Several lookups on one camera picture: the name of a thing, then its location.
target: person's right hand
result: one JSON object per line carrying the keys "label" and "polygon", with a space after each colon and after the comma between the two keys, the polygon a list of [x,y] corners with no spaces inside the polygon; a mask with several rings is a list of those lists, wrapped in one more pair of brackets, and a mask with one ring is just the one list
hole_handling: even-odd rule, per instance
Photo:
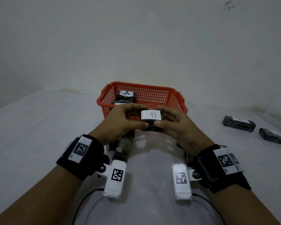
{"label": "person's right hand", "polygon": [[157,106],[156,110],[162,111],[163,117],[167,120],[155,121],[154,125],[162,128],[162,133],[174,138],[192,155],[197,155],[205,148],[214,145],[214,142],[186,114],[164,106]]}

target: cable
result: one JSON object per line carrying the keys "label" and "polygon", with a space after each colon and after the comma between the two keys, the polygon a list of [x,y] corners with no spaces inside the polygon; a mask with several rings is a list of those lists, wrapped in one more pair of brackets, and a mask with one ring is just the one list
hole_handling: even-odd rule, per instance
{"label": "cable", "polygon": [[74,215],[74,218],[73,218],[73,221],[72,221],[72,225],[74,225],[74,223],[75,223],[76,216],[77,216],[77,214],[78,214],[79,208],[80,208],[80,206],[82,205],[82,203],[85,201],[85,199],[86,199],[89,195],[91,195],[93,192],[96,192],[96,191],[104,191],[104,188],[95,189],[95,190],[91,191],[90,193],[88,193],[88,194],[82,199],[82,201],[81,201],[80,204],[78,205],[78,208],[76,209],[76,212],[75,212],[75,215]]}
{"label": "cable", "polygon": [[206,200],[206,201],[215,209],[215,211],[218,213],[218,215],[219,215],[220,218],[222,219],[224,225],[226,225],[225,220],[224,220],[224,218],[222,217],[222,215],[220,214],[220,212],[217,210],[217,208],[216,208],[209,200],[207,200],[205,197],[203,197],[203,196],[201,196],[201,195],[199,195],[199,194],[196,194],[196,193],[193,193],[193,196],[201,197],[202,199]]}

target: black wrist strap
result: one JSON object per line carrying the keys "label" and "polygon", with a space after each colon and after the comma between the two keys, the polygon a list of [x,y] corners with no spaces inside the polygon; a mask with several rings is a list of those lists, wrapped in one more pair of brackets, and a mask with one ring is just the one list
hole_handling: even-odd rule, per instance
{"label": "black wrist strap", "polygon": [[194,158],[193,169],[195,169],[202,177],[202,180],[200,180],[199,183],[203,187],[209,188],[212,193],[216,193],[233,184],[251,190],[251,187],[242,172],[229,175],[225,174],[217,156],[213,152],[220,148],[221,147],[217,144],[212,145],[201,151]]}
{"label": "black wrist strap", "polygon": [[[82,156],[79,162],[74,162],[69,157],[77,151],[78,142],[81,137],[92,140],[90,145],[85,151],[79,150],[77,155]],[[63,155],[57,160],[56,164],[68,170],[71,174],[75,175],[81,181],[84,181],[88,175],[92,175],[105,160],[104,147],[100,141],[95,137],[89,135],[82,135],[77,137]]]}

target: table surface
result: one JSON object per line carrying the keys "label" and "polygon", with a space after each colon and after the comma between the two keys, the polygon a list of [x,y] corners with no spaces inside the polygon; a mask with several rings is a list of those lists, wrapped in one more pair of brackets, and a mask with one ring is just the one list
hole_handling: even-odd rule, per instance
{"label": "table surface", "polygon": [[[0,213],[55,166],[71,140],[103,120],[97,97],[41,90],[0,109]],[[258,134],[259,128],[277,129],[254,113],[187,108],[203,132],[235,154],[253,192],[281,222],[281,145],[264,141]],[[252,133],[225,127],[221,124],[225,115],[252,120],[257,126]],[[83,204],[76,224],[222,224],[202,199],[175,200],[171,165],[183,162],[183,150],[172,138],[136,131],[121,198],[94,193]],[[82,198],[104,184],[103,177],[88,177],[65,212],[63,224],[71,224]],[[194,193],[212,200],[208,190],[198,183],[191,185]]]}

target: red plastic basket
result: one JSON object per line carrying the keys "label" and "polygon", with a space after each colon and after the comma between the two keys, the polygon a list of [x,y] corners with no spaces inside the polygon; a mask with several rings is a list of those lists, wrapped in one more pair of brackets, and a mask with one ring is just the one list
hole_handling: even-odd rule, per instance
{"label": "red plastic basket", "polygon": [[[145,104],[151,109],[161,105],[180,110],[185,114],[188,111],[181,93],[171,87],[111,82],[103,88],[100,97],[97,99],[97,104],[101,106],[104,118],[116,106],[111,103],[116,98],[117,91],[120,90],[135,92],[136,103]],[[130,119],[137,120],[139,117],[130,117]]]}

